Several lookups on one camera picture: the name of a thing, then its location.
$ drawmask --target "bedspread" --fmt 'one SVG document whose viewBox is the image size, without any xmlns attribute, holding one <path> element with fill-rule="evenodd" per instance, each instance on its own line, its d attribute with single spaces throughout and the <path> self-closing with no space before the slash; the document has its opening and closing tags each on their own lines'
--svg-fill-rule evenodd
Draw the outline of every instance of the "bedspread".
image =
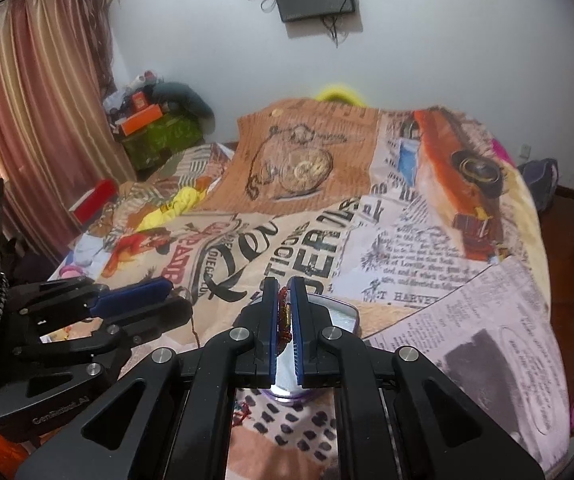
<svg viewBox="0 0 574 480">
<path fill-rule="evenodd" d="M 203 344 L 260 295 L 265 276 L 283 284 L 303 276 L 310 291 L 353 304 L 361 336 L 378 341 L 398 321 L 441 308 L 448 301 L 442 298 L 463 285 L 481 290 L 485 279 L 499 279 L 487 270 L 511 255 L 512 272 L 524 278 L 521 301 L 539 306 L 535 316 L 525 317 L 538 330 L 525 328 L 524 336 L 542 354 L 530 351 L 525 358 L 516 351 L 522 355 L 517 364 L 509 356 L 512 343 L 488 328 L 484 343 L 500 361 L 513 360 L 507 369 L 518 370 L 518 386 L 508 396 L 493 391 L 503 383 L 481 383 L 489 395 L 475 400 L 496 418 L 494 399 L 501 397 L 516 413 L 535 403 L 551 414 L 545 429 L 521 420 L 515 433 L 508 431 L 545 471 L 554 471 L 567 449 L 569 413 L 549 326 L 547 260 L 532 199 L 499 142 L 477 121 L 441 107 L 389 112 L 293 99 L 243 117 L 238 126 L 235 156 L 197 208 L 157 229 L 123 233 L 114 246 L 126 252 L 105 268 L 101 283 L 115 288 L 164 276 L 188 289 L 194 303 L 191 324 L 136 354 Z M 460 351 L 473 351 L 483 336 L 463 321 L 467 312 L 454 312 L 447 319 L 462 328 Z M 519 314 L 512 316 L 519 327 L 526 325 Z M 520 370 L 530 366 L 527 380 Z M 329 392 L 285 407 L 257 390 L 238 390 L 236 409 L 228 478 L 334 474 Z M 534 431 L 545 436 L 538 440 Z"/>
</svg>

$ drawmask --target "newspaper print blanket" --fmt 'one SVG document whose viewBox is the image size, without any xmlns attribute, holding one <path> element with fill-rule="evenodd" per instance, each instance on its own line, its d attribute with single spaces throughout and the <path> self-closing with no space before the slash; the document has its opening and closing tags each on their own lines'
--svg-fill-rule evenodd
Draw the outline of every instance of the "newspaper print blanket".
<svg viewBox="0 0 574 480">
<path fill-rule="evenodd" d="M 524 407 L 534 405 L 536 386 L 524 380 L 521 361 L 508 355 L 516 353 L 511 343 L 497 346 L 516 387 L 494 398 L 515 403 L 523 415 L 508 431 L 551 472 L 566 452 L 569 413 L 549 327 L 546 257 L 532 199 L 500 144 L 477 121 L 445 108 L 385 112 L 308 99 L 272 104 L 241 118 L 239 129 L 235 156 L 208 197 L 160 228 L 123 236 L 115 249 L 118 265 L 99 280 L 114 288 L 164 276 L 190 291 L 192 323 L 136 353 L 200 346 L 260 295 L 265 276 L 281 283 L 302 276 L 310 291 L 352 303 L 361 336 L 371 340 L 405 318 L 433 312 L 450 293 L 486 275 L 503 279 L 488 273 L 513 255 L 531 284 L 520 301 L 532 306 L 529 320 L 539 327 L 520 335 L 542 347 L 530 362 L 548 367 L 547 374 L 528 376 L 552 392 L 548 409 L 556 423 L 535 436 L 542 428 L 523 416 L 531 413 Z M 504 322 L 520 324 L 517 297 L 507 296 L 497 308 Z M 458 316 L 445 319 L 459 323 Z M 93 325 L 74 326 L 72 333 Z M 461 326 L 453 346 L 470 351 L 467 342 L 483 326 L 489 333 L 488 325 Z M 405 341 L 425 348 L 422 337 L 411 333 Z M 434 361 L 440 360 L 437 354 Z M 488 413 L 501 423 L 505 412 L 492 406 Z M 230 479 L 337 475 L 329 392 L 287 407 L 258 390 L 238 390 L 232 425 Z"/>
<path fill-rule="evenodd" d="M 146 182 L 125 182 L 118 198 L 102 208 L 88 234 L 102 238 L 104 250 L 113 251 L 121 237 L 132 234 L 142 219 L 169 202 L 183 186 L 207 189 L 229 164 L 218 144 L 203 144 L 171 156 Z"/>
</svg>

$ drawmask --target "blue gripper pad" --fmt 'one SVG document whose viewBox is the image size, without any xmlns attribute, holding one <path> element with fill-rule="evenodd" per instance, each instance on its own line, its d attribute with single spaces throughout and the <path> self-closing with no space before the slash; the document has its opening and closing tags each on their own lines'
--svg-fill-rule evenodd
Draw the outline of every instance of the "blue gripper pad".
<svg viewBox="0 0 574 480">
<path fill-rule="evenodd" d="M 289 302 L 291 303 L 291 336 L 293 337 L 293 363 L 296 371 L 296 380 L 298 384 L 302 384 L 303 347 L 302 347 L 302 331 L 301 331 L 301 314 L 299 313 L 298 309 L 299 302 L 298 302 L 298 294 L 296 292 L 297 284 L 295 282 L 296 280 L 294 278 L 290 278 L 288 282 Z"/>
<path fill-rule="evenodd" d="M 144 283 L 123 286 L 100 293 L 90 309 L 93 317 L 119 316 L 125 312 L 166 300 L 174 285 L 166 278 L 154 278 Z"/>
<path fill-rule="evenodd" d="M 280 285 L 275 281 L 275 286 L 272 288 L 273 290 L 268 291 L 269 294 L 271 294 L 270 301 L 272 302 L 272 331 L 270 332 L 269 339 L 269 377 L 272 380 L 272 384 L 275 384 L 278 360 L 278 292 L 280 291 Z"/>
</svg>

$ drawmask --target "pink curtain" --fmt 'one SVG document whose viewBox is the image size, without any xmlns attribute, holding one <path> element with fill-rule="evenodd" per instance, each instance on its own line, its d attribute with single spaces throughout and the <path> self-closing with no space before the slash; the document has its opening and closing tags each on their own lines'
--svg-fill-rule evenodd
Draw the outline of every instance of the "pink curtain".
<svg viewBox="0 0 574 480">
<path fill-rule="evenodd" d="M 113 80 L 110 50 L 99 47 L 104 35 L 110 49 L 100 14 L 106 16 L 104 0 L 0 4 L 4 225 L 54 259 L 80 233 L 68 208 L 104 178 L 134 179 L 102 109 Z"/>
</svg>

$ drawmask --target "metal screw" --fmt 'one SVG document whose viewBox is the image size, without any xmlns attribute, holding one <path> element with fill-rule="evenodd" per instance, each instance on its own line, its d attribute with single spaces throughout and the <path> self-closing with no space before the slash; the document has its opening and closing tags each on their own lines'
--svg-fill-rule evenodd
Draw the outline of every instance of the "metal screw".
<svg viewBox="0 0 574 480">
<path fill-rule="evenodd" d="M 151 353 L 153 362 L 163 364 L 169 361 L 174 353 L 169 348 L 157 348 Z"/>
<path fill-rule="evenodd" d="M 333 341 L 343 335 L 343 331 L 337 326 L 326 326 L 322 330 L 322 335 L 325 339 Z"/>
<path fill-rule="evenodd" d="M 398 355 L 403 359 L 403 361 L 411 363 L 418 359 L 418 350 L 412 346 L 403 346 L 403 348 L 398 350 Z"/>
<path fill-rule="evenodd" d="M 249 330 L 244 326 L 237 326 L 229 331 L 229 337 L 234 341 L 243 341 L 249 337 Z"/>
<path fill-rule="evenodd" d="M 91 377 L 98 375 L 102 372 L 102 365 L 100 363 L 91 363 L 87 365 L 86 371 Z"/>
</svg>

